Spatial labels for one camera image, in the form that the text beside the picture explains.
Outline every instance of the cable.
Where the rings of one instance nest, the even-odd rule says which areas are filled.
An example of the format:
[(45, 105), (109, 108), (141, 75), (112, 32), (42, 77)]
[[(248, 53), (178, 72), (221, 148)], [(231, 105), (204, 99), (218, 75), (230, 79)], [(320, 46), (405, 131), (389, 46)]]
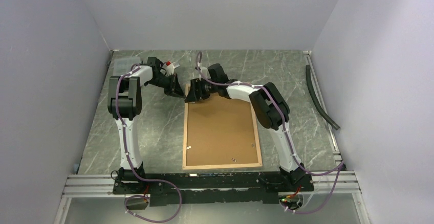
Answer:
[(312, 79), (311, 79), (311, 66), (306, 65), (306, 85), (308, 86), (309, 94), (311, 95), (313, 104), (318, 111), (318, 113), (335, 129), (339, 130), (340, 126), (322, 109), (319, 104), (318, 98), (316, 97), (315, 90), (313, 89)]
[[(213, 82), (213, 81), (209, 80), (209, 79), (208, 79), (208, 78), (207, 78), (207, 77), (206, 77), (206, 76), (201, 72), (201, 69), (199, 68), (199, 63), (201, 62), (201, 60), (202, 60), (202, 52), (199, 51), (198, 54), (196, 55), (196, 70), (199, 72), (199, 75), (200, 75), (200, 76), (201, 76), (205, 81), (207, 81), (207, 82), (209, 82), (209, 83), (211, 83), (211, 84), (217, 85), (217, 86), (234, 86), (234, 85), (242, 85), (242, 86), (253, 87), (253, 85), (251, 85), (250, 83), (244, 83), (244, 82), (240, 82), (240, 83), (217, 83), (217, 82)], [(335, 190), (335, 186), (336, 186), (336, 183), (337, 183), (337, 181), (338, 181), (338, 177), (339, 177), (339, 172), (340, 172), (340, 169), (342, 168), (342, 166), (343, 166), (343, 164), (344, 164), (344, 161), (342, 161), (342, 162), (341, 162), (338, 166), (336, 166), (335, 168), (333, 168), (333, 169), (331, 169), (331, 170), (329, 170), (329, 171), (326, 171), (326, 172), (324, 172), (324, 173), (313, 173), (313, 172), (309, 171), (308, 169), (306, 169), (305, 167), (303, 167), (303, 166), (301, 165), (301, 163), (300, 163), (300, 162), (297, 160), (297, 158), (295, 157), (294, 148), (292, 147), (291, 140), (289, 139), (289, 135), (288, 135), (289, 130), (287, 130), (287, 129), (286, 129), (286, 126), (285, 126), (285, 116), (284, 116), (284, 114), (282, 113), (282, 111), (280, 110), (279, 106), (278, 106), (277, 103), (274, 101), (273, 97), (271, 96), (271, 94), (268, 92), (268, 90), (267, 90), (265, 87), (257, 85), (257, 86), (255, 86), (255, 88), (260, 88), (260, 89), (262, 89), (262, 90), (265, 92), (265, 94), (268, 96), (268, 98), (270, 99), (271, 103), (274, 105), (274, 107), (276, 108), (276, 110), (279, 112), (279, 115), (280, 115), (280, 117), (281, 117), (281, 119), (282, 119), (282, 121), (283, 121), (283, 122), (282, 122), (282, 126), (283, 126), (283, 131), (284, 131), (284, 134), (285, 134), (285, 138), (286, 138), (286, 140), (287, 140), (287, 142), (288, 142), (288, 144), (289, 144), (289, 148), (290, 148), (290, 150), (291, 150), (292, 158), (294, 159), (294, 161), (295, 161), (295, 163), (297, 164), (297, 166), (298, 166), (300, 169), (302, 169), (304, 172), (306, 172), (306, 173), (308, 173), (308, 174), (310, 174), (310, 175), (314, 175), (314, 176), (323, 176), (323, 175), (327, 175), (327, 174), (330, 174), (331, 172), (337, 170), (337, 174), (336, 174), (335, 181), (334, 181), (334, 183), (333, 183), (332, 190), (330, 191), (330, 193), (329, 193), (329, 195), (327, 196), (327, 198), (326, 198), (326, 200), (324, 201), (324, 203), (323, 203), (322, 205), (320, 205), (320, 207), (317, 208), (317, 209), (315, 209), (314, 211), (305, 211), (305, 212), (309, 212), (309, 213), (300, 213), (300, 214), (310, 214), (310, 213), (314, 213), (314, 212), (320, 210), (322, 207), (324, 207), (325, 203), (327, 203), (327, 202), (329, 201), (329, 199), (330, 199), (330, 197), (331, 197), (333, 191)]]
[(286, 196), (286, 198), (293, 198), (293, 197), (295, 197), (297, 195), (297, 193), (300, 192), (300, 190), (301, 190), (301, 185), (297, 188), (297, 190), (295, 191), (294, 194), (288, 195), (288, 196)]
[(116, 179), (113, 178), (113, 172), (116, 172), (116, 175), (119, 175), (119, 172), (118, 172), (117, 170), (113, 170), (113, 171), (110, 173), (110, 178), (112, 178), (114, 181), (116, 181)]
[(132, 66), (131, 66), (131, 69), (129, 70), (129, 71), (132, 71), (134, 68), (136, 68), (137, 66), (140, 66), (141, 64), (139, 64), (139, 63), (136, 63), (136, 64), (133, 64)]
[(148, 191), (149, 191), (149, 184), (146, 186), (146, 190), (145, 190), (145, 192), (143, 193), (143, 196), (146, 197), (146, 195), (148, 194)]
[(322, 209), (322, 207), (324, 207), (327, 202), (330, 200), (330, 198), (332, 197), (333, 191), (335, 190), (336, 187), (336, 183), (338, 182), (338, 177), (339, 177), (339, 173), (340, 173), (340, 168), (338, 169), (338, 171), (336, 172), (336, 179), (335, 182), (333, 182), (333, 186), (332, 189), (330, 190), (330, 193), (327, 195), (327, 198), (325, 198), (325, 200), (322, 202), (322, 204), (320, 206), (318, 206), (316, 209), (314, 210), (309, 210), (309, 211), (295, 211), (295, 214), (300, 214), (300, 215), (307, 215), (307, 214), (312, 214), (317, 212), (318, 210)]
[(117, 84), (117, 86), (116, 86), (116, 99), (115, 99), (115, 104), (116, 104), (116, 114), (118, 115), (118, 118), (119, 118), (119, 120), (120, 120), (121, 123), (122, 123), (122, 138), (123, 138), (123, 147), (124, 147), (124, 149), (125, 149), (126, 160), (128, 161), (128, 164), (129, 164), (129, 166), (130, 166), (130, 168), (131, 168), (131, 171), (133, 172), (134, 176), (136, 176), (137, 179), (139, 179), (139, 180), (141, 180), (141, 181), (144, 181), (144, 182), (162, 182), (162, 183), (166, 183), (166, 184), (169, 184), (169, 185), (173, 186), (173, 187), (175, 188), (175, 190), (178, 192), (178, 195), (179, 195), (179, 205), (178, 205), (178, 209), (176, 210), (175, 214), (173, 214), (173, 215), (172, 215), (171, 217), (169, 217), (168, 219), (165, 219), (165, 220), (151, 220), (151, 219), (148, 219), (148, 218), (143, 217), (143, 216), (141, 216), (141, 215), (138, 215), (138, 214), (136, 214), (136, 213), (133, 213), (132, 211), (130, 211), (130, 210), (128, 209), (128, 207), (127, 207), (127, 203), (128, 203), (128, 201), (131, 200), (131, 199), (134, 199), (134, 198), (141, 198), (141, 199), (146, 199), (146, 200), (148, 200), (148, 197), (146, 197), (146, 196), (142, 196), (142, 195), (133, 195), (133, 196), (127, 198), (127, 199), (125, 200), (125, 202), (124, 202), (125, 213), (128, 213), (128, 214), (130, 214), (130, 215), (132, 215), (132, 216), (135, 216), (135, 217), (137, 217), (137, 218), (139, 218), (139, 219), (146, 220), (146, 221), (149, 221), (149, 222), (153, 222), (153, 223), (164, 223), (164, 222), (168, 222), (168, 221), (172, 220), (172, 219), (175, 218), (175, 216), (179, 213), (179, 211), (180, 211), (180, 209), (181, 209), (181, 206), (182, 206), (182, 196), (181, 196), (181, 191), (180, 191), (179, 188), (178, 188), (177, 186), (175, 186), (175, 184), (173, 184), (172, 182), (169, 182), (169, 181), (166, 181), (166, 180), (157, 180), (157, 179), (155, 179), (155, 180), (150, 180), (150, 179), (145, 179), (145, 178), (142, 178), (141, 176), (139, 176), (139, 175), (137, 174), (137, 172), (134, 170), (134, 165), (133, 165), (133, 163), (131, 162), (131, 158), (129, 157), (129, 152), (128, 152), (128, 148), (127, 148), (127, 144), (126, 144), (126, 123), (125, 123), (125, 121), (122, 119), (122, 117), (121, 117), (121, 115), (120, 115), (120, 113), (119, 113), (119, 89), (120, 89), (120, 86), (121, 86), (121, 82), (122, 82), (123, 78), (130, 76), (131, 74), (137, 72), (138, 70), (140, 70), (140, 67), (135, 68), (134, 70), (132, 70), (132, 71), (130, 71), (130, 72), (128, 72), (128, 73), (126, 73), (126, 74), (120, 76), (120, 78), (119, 78), (119, 80), (118, 80), (118, 84)]

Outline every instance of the cork board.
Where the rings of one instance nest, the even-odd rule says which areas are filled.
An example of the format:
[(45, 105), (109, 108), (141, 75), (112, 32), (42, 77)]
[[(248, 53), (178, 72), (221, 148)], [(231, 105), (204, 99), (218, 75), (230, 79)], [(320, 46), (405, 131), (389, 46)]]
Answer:
[(256, 115), (250, 103), (218, 94), (185, 103), (182, 163), (183, 169), (261, 167)]

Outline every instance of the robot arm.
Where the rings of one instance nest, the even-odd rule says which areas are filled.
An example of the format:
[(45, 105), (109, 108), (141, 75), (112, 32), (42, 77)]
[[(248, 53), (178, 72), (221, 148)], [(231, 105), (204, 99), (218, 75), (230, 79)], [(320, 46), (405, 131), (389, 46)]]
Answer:
[(279, 155), (281, 172), (289, 176), (291, 184), (299, 181), (305, 173), (294, 161), (295, 157), (301, 162), (297, 154), (293, 155), (291, 153), (290, 146), (285, 138), (283, 123), (285, 123), (285, 128), (289, 128), (289, 107), (276, 86), (271, 82), (263, 85), (283, 112), (285, 121), (282, 121), (280, 114), (261, 88), (234, 85), (240, 83), (240, 81), (234, 79), (229, 80), (220, 64), (211, 65), (208, 68), (208, 73), (213, 82), (232, 85), (217, 86), (200, 78), (192, 79), (190, 81), (190, 92), (184, 101), (195, 102), (201, 99), (208, 99), (211, 93), (218, 93), (220, 96), (227, 99), (239, 99), (251, 103), (259, 123), (271, 134)]
[[(124, 77), (119, 86), (119, 114), (123, 118), (126, 131), (126, 144), (130, 154), (133, 167), (141, 172), (142, 157), (139, 152), (137, 139), (136, 120), (137, 115), (142, 112), (142, 95), (141, 87), (152, 84), (164, 88), (164, 93), (169, 96), (184, 98), (184, 92), (178, 82), (176, 73), (173, 73), (172, 66), (165, 66), (156, 57), (149, 57), (147, 63), (136, 64), (127, 77)], [(120, 76), (111, 76), (108, 84), (108, 111), (116, 119), (116, 125), (119, 130), (119, 139), (121, 142), (121, 169), (120, 174), (125, 170), (131, 170), (131, 167), (125, 157), (125, 148), (123, 144), (122, 122), (116, 113), (116, 89)]]

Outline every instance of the black hose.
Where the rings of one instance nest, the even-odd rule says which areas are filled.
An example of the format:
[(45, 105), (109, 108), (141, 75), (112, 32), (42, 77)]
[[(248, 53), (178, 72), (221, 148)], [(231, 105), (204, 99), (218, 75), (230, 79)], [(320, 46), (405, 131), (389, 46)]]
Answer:
[(313, 89), (310, 65), (306, 65), (306, 84), (308, 85), (309, 94), (311, 95), (316, 110), (335, 130), (339, 130), (340, 126), (335, 121), (333, 121), (333, 119), (329, 117), (329, 115), (327, 115), (327, 113), (322, 109), (321, 104), (319, 104), (318, 98), (315, 94), (315, 90)]

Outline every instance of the floor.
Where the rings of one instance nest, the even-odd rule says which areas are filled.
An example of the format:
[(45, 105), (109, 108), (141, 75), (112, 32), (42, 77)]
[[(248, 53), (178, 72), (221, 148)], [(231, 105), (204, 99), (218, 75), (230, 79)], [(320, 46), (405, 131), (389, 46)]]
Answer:
[[(79, 174), (107, 174), (120, 164), (120, 142), (112, 115), (107, 110), (108, 80), (118, 58), (139, 56), (146, 61), (155, 56), (162, 61), (178, 62), (176, 68), (182, 87), (198, 77), (193, 69), (197, 51), (116, 51), (98, 101), (95, 118), (84, 149)], [(203, 51), (205, 66), (220, 63), (228, 77), (265, 84), (273, 82), (290, 108), (291, 135), (298, 155), (310, 170), (335, 167), (331, 137), (323, 118), (316, 111), (306, 86), (306, 61), (302, 51), (209, 50)], [(139, 115), (138, 138), (145, 172), (180, 173), (184, 128), (183, 99), (164, 95), (161, 88), (142, 87), (143, 110)], [(260, 124), (258, 125), (263, 166), (194, 172), (277, 171), (276, 147)]]

